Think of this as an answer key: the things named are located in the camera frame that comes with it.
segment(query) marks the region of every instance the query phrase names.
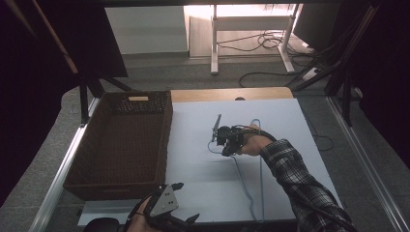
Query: black curtain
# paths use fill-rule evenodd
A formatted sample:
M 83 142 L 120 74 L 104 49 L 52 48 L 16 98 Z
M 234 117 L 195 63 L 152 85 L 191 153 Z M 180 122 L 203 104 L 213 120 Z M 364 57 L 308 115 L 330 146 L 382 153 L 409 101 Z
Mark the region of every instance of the black curtain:
M 406 0 L 384 1 L 358 45 L 351 64 L 353 84 L 364 94 L 361 109 L 408 167 L 409 10 L 410 4 Z
M 62 96 L 79 83 L 32 1 L 12 4 L 0 0 L 0 205 L 46 139 Z M 41 6 L 81 73 L 127 76 L 103 7 Z

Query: robotic hand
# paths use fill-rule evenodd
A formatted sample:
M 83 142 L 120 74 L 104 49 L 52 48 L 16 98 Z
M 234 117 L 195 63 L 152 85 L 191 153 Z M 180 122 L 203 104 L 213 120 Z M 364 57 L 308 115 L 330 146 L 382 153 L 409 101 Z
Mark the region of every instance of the robotic hand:
M 187 220 L 180 220 L 173 215 L 171 212 L 178 209 L 178 201 L 175 197 L 174 190 L 179 190 L 184 184 L 178 183 L 173 185 L 161 185 L 157 190 L 155 190 L 151 195 L 147 196 L 145 199 L 141 200 L 130 212 L 124 231 L 128 231 L 130 224 L 132 222 L 132 217 L 136 214 L 137 210 L 141 204 L 148 198 L 148 201 L 143 215 L 149 226 L 155 229 L 159 229 L 166 232 L 183 232 L 195 223 L 198 219 L 199 214 L 189 217 Z
M 234 155 L 239 149 L 242 148 L 242 146 L 244 146 L 244 144 L 246 143 L 244 139 L 244 135 L 246 133 L 259 134 L 259 135 L 268 137 L 272 141 L 277 141 L 273 136 L 271 136 L 269 133 L 263 130 L 255 130 L 255 129 L 243 130 L 243 128 L 245 128 L 244 126 L 233 126 L 231 128 L 227 126 L 223 126 L 219 128 L 220 117 L 221 115 L 219 114 L 218 119 L 213 128 L 211 142 L 214 142 L 216 138 L 217 145 L 224 146 L 222 150 L 222 155 L 225 157 L 230 157 Z
M 140 206 L 150 198 L 143 211 L 145 221 L 151 228 L 164 232 L 184 232 L 189 226 L 195 223 L 199 214 L 183 221 L 171 215 L 171 212 L 178 209 L 178 201 L 175 197 L 174 190 L 179 190 L 184 184 L 178 183 L 173 185 L 161 185 L 153 193 L 139 201 L 130 212 L 123 231 L 128 232 L 132 218 L 137 214 Z M 84 232 L 117 232 L 120 223 L 115 218 L 97 218 L 92 220 L 84 229 Z

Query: person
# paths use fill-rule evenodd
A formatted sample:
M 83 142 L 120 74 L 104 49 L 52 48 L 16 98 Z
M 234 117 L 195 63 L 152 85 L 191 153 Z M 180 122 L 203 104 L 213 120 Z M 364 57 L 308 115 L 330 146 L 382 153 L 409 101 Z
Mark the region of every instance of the person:
M 260 130 L 255 124 L 244 128 L 244 130 L 250 129 Z M 246 133 L 244 140 L 245 144 L 237 154 L 261 156 L 265 160 L 278 183 L 289 196 L 301 232 L 357 231 L 351 218 L 338 206 L 329 190 L 310 175 L 302 156 L 288 140 L 272 141 L 253 133 Z M 138 212 L 142 213 L 144 205 L 141 205 Z M 134 230 L 130 227 L 128 232 L 158 232 L 146 224 L 142 215 L 135 215 L 133 223 Z

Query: cable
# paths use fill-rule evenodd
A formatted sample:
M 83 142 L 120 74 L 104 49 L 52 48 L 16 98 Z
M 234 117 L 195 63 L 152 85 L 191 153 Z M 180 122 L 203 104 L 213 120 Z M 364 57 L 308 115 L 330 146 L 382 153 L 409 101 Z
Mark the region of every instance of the cable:
M 310 208 L 311 210 L 313 210 L 315 213 L 319 214 L 320 216 L 330 219 L 334 222 L 336 222 L 338 225 L 340 225 L 341 227 L 343 227 L 344 229 L 346 229 L 349 232 L 357 232 L 358 230 L 351 225 L 350 223 L 348 223 L 347 221 L 344 221 L 336 216 L 333 216 L 327 212 L 324 212 L 316 207 L 314 207 L 312 204 L 310 204 L 309 202 L 306 202 L 304 200 L 298 199 L 296 197 L 291 197 L 292 200 L 295 200 L 299 203 L 301 203 L 302 205 L 304 205 L 305 207 Z
M 327 151 L 330 151 L 330 150 L 334 149 L 335 144 L 334 144 L 333 139 L 332 139 L 331 137 L 329 137 L 329 136 L 319 135 L 319 133 L 317 132 L 316 127 L 314 126 L 314 124 L 313 124 L 313 123 L 311 122 L 311 120 L 309 119 L 308 114 L 305 112 L 305 110 L 304 110 L 302 107 L 301 107 L 301 109 L 302 109 L 302 112 L 303 112 L 304 115 L 305 115 L 305 118 L 307 119 L 307 122 L 311 125 L 311 128 L 312 128 L 313 131 L 314 131 L 314 133 L 312 134 L 312 136 L 313 136 L 313 138 L 314 138 L 314 141 L 316 142 L 316 140 L 317 140 L 318 138 L 326 138 L 326 139 L 328 139 L 328 140 L 331 142 L 331 146 L 330 146 L 329 148 L 320 149 L 319 147 L 317 147 L 317 150 L 319 150 L 319 151 L 321 151 L 321 152 L 327 152 Z
M 241 168 L 239 168 L 239 164 L 238 164 L 238 162 L 236 161 L 236 158 L 233 157 L 233 156 L 231 156 L 231 158 L 233 158 L 233 159 L 235 160 L 236 168 L 238 169 L 239 176 L 241 177 L 242 188 L 243 188 L 243 190 L 244 190 L 244 192 L 245 192 L 245 195 L 246 195 L 247 199 L 248 199 L 249 202 L 250 202 L 250 204 L 249 204 L 250 215 L 252 216 L 253 220 L 255 220 L 255 221 L 257 221 L 257 222 L 260 222 L 259 220 L 256 219 L 255 213 L 254 213 L 254 211 L 253 211 L 253 198 L 250 196 L 250 194 L 249 194 L 249 192 L 248 192 L 248 189 L 247 189 L 247 186 L 245 185 L 245 181 L 244 181 L 244 177 L 243 177 L 243 175 L 242 175 Z
M 242 81 L 244 80 L 245 77 L 247 77 L 248 75 L 253 75 L 253 74 L 267 74 L 267 75 L 283 75 L 283 76 L 293 76 L 293 75 L 297 75 L 298 72 L 295 73 L 277 73 L 277 72 L 249 72 L 246 74 L 243 74 L 241 77 L 239 77 L 239 86 L 241 86 L 241 88 L 246 88 L 246 86 L 244 86 L 242 84 Z
M 282 41 L 282 38 L 276 38 L 275 36 L 273 36 L 274 33 L 273 32 L 269 32 L 266 33 L 266 31 L 264 33 L 258 34 L 258 35 L 254 35 L 254 36 L 249 36 L 249 37 L 243 37 L 243 38 L 239 38 L 239 39 L 235 39 L 235 40 L 230 40 L 230 41 L 224 41 L 224 42 L 218 42 L 217 45 L 220 47 L 224 47 L 224 48 L 230 48 L 230 49 L 234 49 L 234 50 L 240 50 L 240 51 L 254 51 L 256 49 L 258 49 L 259 47 L 264 47 L 266 49 L 272 49 L 272 48 L 276 48 L 279 46 L 279 44 Z M 231 42 L 237 42 L 237 41 L 242 41 L 242 40 L 246 40 L 246 39 L 251 39 L 251 38 L 255 38 L 257 37 L 257 41 L 259 43 L 259 46 L 255 47 L 255 48 L 251 48 L 251 49 L 241 49 L 238 47 L 234 47 L 234 46 L 227 46 L 227 45 L 221 45 L 221 44 L 226 44 L 226 43 L 231 43 Z M 265 45 L 266 42 L 271 42 L 274 43 L 274 45 L 272 46 L 267 46 Z

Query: black cable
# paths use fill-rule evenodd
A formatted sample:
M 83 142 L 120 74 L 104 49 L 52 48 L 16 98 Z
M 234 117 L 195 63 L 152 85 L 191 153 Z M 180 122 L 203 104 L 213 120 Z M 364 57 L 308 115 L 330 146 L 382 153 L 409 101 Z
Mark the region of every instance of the black cable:
M 243 37 L 243 38 L 239 38 L 239 39 L 235 39 L 235 40 L 229 40 L 229 41 L 223 41 L 223 42 L 218 42 L 217 45 L 220 47 L 224 47 L 224 48 L 230 48 L 230 49 L 234 49 L 234 50 L 239 50 L 239 51 L 254 51 L 256 49 L 258 49 L 259 47 L 264 47 L 266 49 L 272 49 L 272 48 L 276 48 L 279 46 L 279 44 L 282 41 L 282 38 L 276 38 L 275 36 L 273 36 L 274 33 L 273 32 L 264 32 L 258 35 L 254 35 L 254 36 L 249 36 L 249 37 Z M 238 47 L 234 47 L 234 46 L 227 46 L 227 45 L 221 45 L 221 44 L 226 44 L 226 43 L 231 43 L 231 42 L 237 42 L 237 41 L 242 41 L 242 40 L 246 40 L 246 39 L 251 39 L 251 38 L 255 38 L 257 37 L 257 41 L 259 43 L 259 46 L 251 48 L 251 49 L 241 49 Z M 271 42 L 274 43 L 274 45 L 272 46 L 267 46 L 265 45 L 266 42 Z
M 319 151 L 321 151 L 321 152 L 327 152 L 327 151 L 330 151 L 330 150 L 334 149 L 335 144 L 334 144 L 333 139 L 332 139 L 331 137 L 329 137 L 329 136 L 319 135 L 319 133 L 317 132 L 316 127 L 314 126 L 314 124 L 313 124 L 313 123 L 311 122 L 311 120 L 309 119 L 308 114 L 305 112 L 305 110 L 304 110 L 302 107 L 301 107 L 301 109 L 302 109 L 302 112 L 303 112 L 304 115 L 305 115 L 305 118 L 307 119 L 307 123 L 310 124 L 311 128 L 313 129 L 313 132 L 314 132 L 314 133 L 312 133 L 311 135 L 313 136 L 314 141 L 316 142 L 316 140 L 317 140 L 318 138 L 327 138 L 327 139 L 331 142 L 331 146 L 330 146 L 329 148 L 320 149 L 319 147 L 317 147 L 317 150 L 319 150 Z
M 350 224 L 350 223 L 348 223 L 344 220 L 341 220 L 340 218 L 338 218 L 336 216 L 333 216 L 333 215 L 331 215 L 327 212 L 324 212 L 324 211 L 314 207 L 313 205 L 311 205 L 310 203 L 308 203 L 304 200 L 298 199 L 296 197 L 291 197 L 291 199 L 301 203 L 305 207 L 310 208 L 311 210 L 313 210 L 315 213 L 319 214 L 320 216 L 334 221 L 335 223 L 337 223 L 338 225 L 340 225 L 341 227 L 343 227 L 344 229 L 346 229 L 349 232 L 357 232 L 358 231 L 352 224 Z
M 295 72 L 295 73 L 249 72 L 249 73 L 243 74 L 243 75 L 239 78 L 239 86 L 241 86 L 241 88 L 246 88 L 246 86 L 244 86 L 244 85 L 242 84 L 242 81 L 244 80 L 244 78 L 245 78 L 246 76 L 248 76 L 248 75 L 253 75 L 253 74 L 285 75 L 285 76 L 290 75 L 290 76 L 292 76 L 292 75 L 298 74 L 298 72 Z

